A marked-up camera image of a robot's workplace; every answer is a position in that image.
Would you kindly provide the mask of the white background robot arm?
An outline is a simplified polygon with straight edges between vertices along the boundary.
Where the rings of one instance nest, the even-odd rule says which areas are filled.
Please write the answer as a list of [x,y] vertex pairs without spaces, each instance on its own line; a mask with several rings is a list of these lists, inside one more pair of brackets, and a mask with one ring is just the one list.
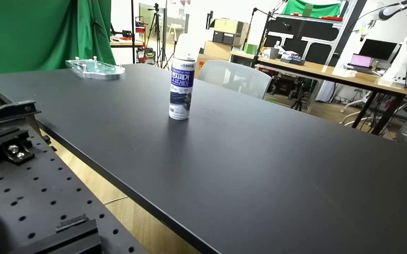
[[407,74],[407,36],[404,38],[401,48],[394,57],[390,67],[378,79],[380,84],[391,86],[392,83],[402,84]]

